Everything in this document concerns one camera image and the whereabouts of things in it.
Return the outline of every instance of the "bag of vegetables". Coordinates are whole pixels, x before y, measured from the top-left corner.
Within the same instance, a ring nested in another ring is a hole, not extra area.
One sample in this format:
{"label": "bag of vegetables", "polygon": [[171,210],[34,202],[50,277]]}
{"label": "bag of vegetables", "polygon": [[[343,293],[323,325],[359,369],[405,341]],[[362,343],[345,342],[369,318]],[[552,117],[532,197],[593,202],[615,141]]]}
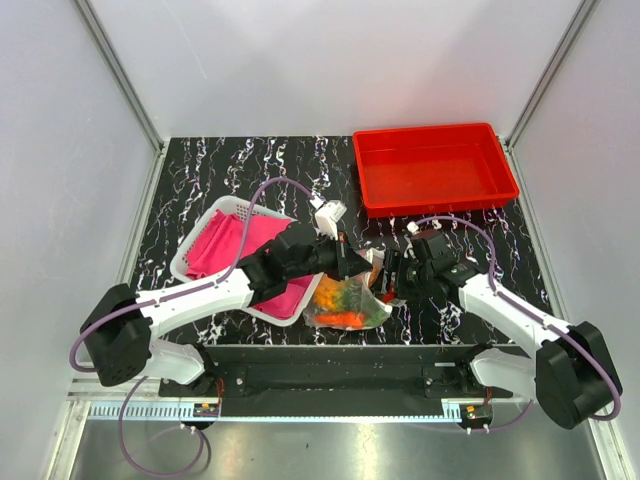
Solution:
{"label": "bag of vegetables", "polygon": [[363,256],[374,264],[373,274],[358,275],[341,282],[323,276],[302,312],[307,325],[366,330],[379,327],[389,318],[392,307],[376,299],[369,290],[377,274],[376,263],[381,262],[379,254],[369,250]]}

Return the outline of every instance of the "reflective floor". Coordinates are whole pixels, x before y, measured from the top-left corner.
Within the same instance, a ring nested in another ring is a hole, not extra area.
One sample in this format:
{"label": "reflective floor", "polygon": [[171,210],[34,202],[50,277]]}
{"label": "reflective floor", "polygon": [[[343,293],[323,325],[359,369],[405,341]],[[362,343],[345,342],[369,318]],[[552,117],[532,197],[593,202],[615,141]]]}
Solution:
{"label": "reflective floor", "polygon": [[[517,414],[496,405],[495,424]],[[128,422],[125,439],[143,466],[171,472],[187,465],[197,440],[175,431],[148,444],[167,422]],[[448,425],[433,425],[457,432]],[[588,431],[567,432],[535,408],[512,430],[467,437],[435,433],[417,425],[238,424],[206,430],[206,455],[183,478],[247,480],[596,480],[604,479]],[[120,453],[116,422],[90,421],[78,452],[74,480],[142,479]]]}

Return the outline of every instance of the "white wall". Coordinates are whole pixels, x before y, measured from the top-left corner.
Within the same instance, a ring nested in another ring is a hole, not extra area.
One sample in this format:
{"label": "white wall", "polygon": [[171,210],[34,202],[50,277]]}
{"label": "white wall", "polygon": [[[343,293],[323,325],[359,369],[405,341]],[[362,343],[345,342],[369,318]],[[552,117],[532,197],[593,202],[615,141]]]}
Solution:
{"label": "white wall", "polygon": [[602,2],[516,147],[574,323],[603,331],[640,472],[640,3]]}
{"label": "white wall", "polygon": [[579,0],[93,0],[164,137],[522,111]]}
{"label": "white wall", "polygon": [[41,478],[151,148],[68,0],[0,2],[0,478]]}

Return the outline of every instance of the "black marble tabletop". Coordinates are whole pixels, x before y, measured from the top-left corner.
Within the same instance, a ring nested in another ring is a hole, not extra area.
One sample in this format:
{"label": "black marble tabletop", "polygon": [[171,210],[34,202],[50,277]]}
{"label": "black marble tabletop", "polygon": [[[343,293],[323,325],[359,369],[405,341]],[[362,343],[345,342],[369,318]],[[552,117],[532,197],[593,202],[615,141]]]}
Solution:
{"label": "black marble tabletop", "polygon": [[[265,180],[287,176],[347,205],[341,227],[357,247],[403,248],[404,227],[415,217],[367,218],[362,205],[351,137],[174,138],[140,247],[132,282],[139,290],[175,284],[169,264],[178,245],[200,216],[223,195],[250,199]],[[270,187],[262,205],[309,222],[312,210],[294,187]],[[517,201],[504,209],[457,213],[484,228],[497,249],[497,276],[505,287],[536,307],[550,312],[540,269]],[[450,246],[486,266],[489,249],[478,235],[456,224],[435,225],[446,232]],[[506,343],[508,339],[486,321],[462,312],[450,302],[424,299],[394,309],[381,327],[362,332],[308,327],[300,318],[282,328],[242,311],[204,318],[173,331],[179,343],[205,345],[321,344],[474,344]]]}

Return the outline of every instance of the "laundry basket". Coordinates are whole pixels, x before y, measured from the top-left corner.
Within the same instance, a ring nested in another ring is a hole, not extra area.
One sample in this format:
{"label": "laundry basket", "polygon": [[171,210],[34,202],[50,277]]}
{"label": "laundry basket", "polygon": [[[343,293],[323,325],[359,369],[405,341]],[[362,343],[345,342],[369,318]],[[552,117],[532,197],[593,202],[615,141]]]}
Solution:
{"label": "laundry basket", "polygon": [[[240,218],[241,220],[245,220],[249,211],[249,202],[232,196],[220,197],[211,206],[211,208],[209,208],[209,210],[205,212],[200,220],[198,220],[198,223],[196,223],[196,225],[193,227],[191,232],[189,232],[187,238],[182,241],[182,244],[178,248],[178,252],[176,253],[175,257],[173,257],[173,260],[171,260],[169,269],[171,270],[171,274],[178,280],[182,282],[191,281],[191,279],[187,277],[187,254],[217,211],[221,211],[225,215],[231,215],[232,213],[235,213],[236,215],[238,215],[238,218]],[[268,208],[261,207],[259,205],[256,205],[253,208],[253,215],[264,215],[267,217],[275,218],[289,218],[294,222],[296,221],[295,218],[287,217],[286,215],[282,215],[281,213],[274,212],[273,210],[269,210]],[[242,310],[250,315],[253,315],[254,317],[264,320],[265,322],[272,323],[273,325],[277,325],[280,327],[291,325],[295,323],[295,321],[300,317],[300,315],[302,314],[302,310],[307,306],[309,300],[311,300],[311,296],[313,295],[313,292],[318,286],[318,282],[320,282],[321,278],[321,273],[319,273],[318,275],[314,275],[313,280],[309,284],[309,287],[302,297],[302,300],[298,304],[298,308],[296,308],[295,313],[290,318],[284,320],[274,318],[271,315],[267,315],[264,312],[250,307],[243,308]]]}

